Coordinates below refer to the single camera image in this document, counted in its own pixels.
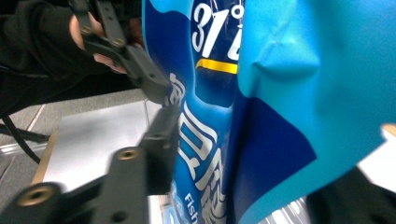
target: gray floor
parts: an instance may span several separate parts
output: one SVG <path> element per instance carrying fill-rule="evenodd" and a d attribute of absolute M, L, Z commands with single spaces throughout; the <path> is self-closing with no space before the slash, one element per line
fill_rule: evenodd
<path fill-rule="evenodd" d="M 141 90 L 123 91 L 74 101 L 36 105 L 12 115 L 11 119 L 18 128 L 51 135 L 57 131 L 61 119 L 65 116 L 144 99 Z M 15 147 L 13 138 L 0 134 L 0 148 L 11 147 Z M 41 154 L 42 150 L 38 150 L 37 155 Z M 36 168 L 37 164 L 23 153 L 6 155 L 0 150 L 0 211 L 4 210 L 18 192 L 29 187 Z"/>

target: hand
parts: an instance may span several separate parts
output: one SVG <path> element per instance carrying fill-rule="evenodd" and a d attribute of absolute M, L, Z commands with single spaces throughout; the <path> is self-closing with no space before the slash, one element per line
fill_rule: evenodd
<path fill-rule="evenodd" d="M 97 21 L 91 14 L 90 14 L 90 20 L 92 24 L 92 28 L 95 34 L 104 36 L 105 32 L 103 30 L 102 24 Z M 143 35 L 142 35 L 142 22 L 141 19 L 130 19 L 129 21 L 129 28 L 130 28 L 130 36 L 131 36 L 131 44 L 139 44 L 143 48 L 145 47 L 144 41 L 143 41 Z M 73 15 L 72 19 L 70 20 L 69 24 L 69 29 L 70 29 L 70 34 L 76 43 L 76 45 L 80 49 L 84 49 L 84 43 L 82 40 L 82 35 L 79 31 L 79 25 L 78 25 L 78 20 L 75 15 Z M 110 58 L 102 55 L 102 54 L 93 54 L 93 58 L 99 62 L 102 63 L 108 67 L 110 67 L 113 71 L 118 72 L 118 73 L 123 73 L 126 74 L 126 71 L 122 67 L 117 67 L 114 65 L 113 60 Z"/>

